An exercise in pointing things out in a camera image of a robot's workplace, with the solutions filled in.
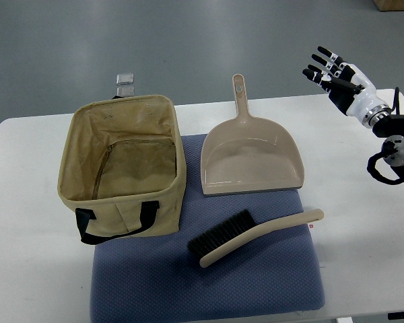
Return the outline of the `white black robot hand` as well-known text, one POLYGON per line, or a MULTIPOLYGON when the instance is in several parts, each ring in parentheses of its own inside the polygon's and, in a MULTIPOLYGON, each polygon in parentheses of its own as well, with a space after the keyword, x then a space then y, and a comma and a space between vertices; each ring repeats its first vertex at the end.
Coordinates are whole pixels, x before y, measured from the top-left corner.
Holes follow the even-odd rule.
POLYGON ((328 94, 342 114, 370 129, 391 113, 392 108, 378 97, 374 84, 357 66, 322 46, 317 51, 312 59, 319 66, 309 65, 302 73, 328 94))

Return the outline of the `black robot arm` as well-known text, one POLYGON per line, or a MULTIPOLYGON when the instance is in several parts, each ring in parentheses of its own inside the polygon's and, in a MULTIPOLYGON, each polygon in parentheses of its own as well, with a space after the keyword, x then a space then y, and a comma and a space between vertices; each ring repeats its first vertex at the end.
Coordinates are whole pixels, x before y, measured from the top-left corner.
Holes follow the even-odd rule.
POLYGON ((404 184, 404 114, 400 113, 399 88, 393 96, 393 107, 378 111, 371 119, 372 132, 383 138, 378 153, 368 160, 367 171, 377 181, 391 186, 404 184), (376 168, 378 160, 383 160, 397 175, 396 179, 383 176, 376 168))

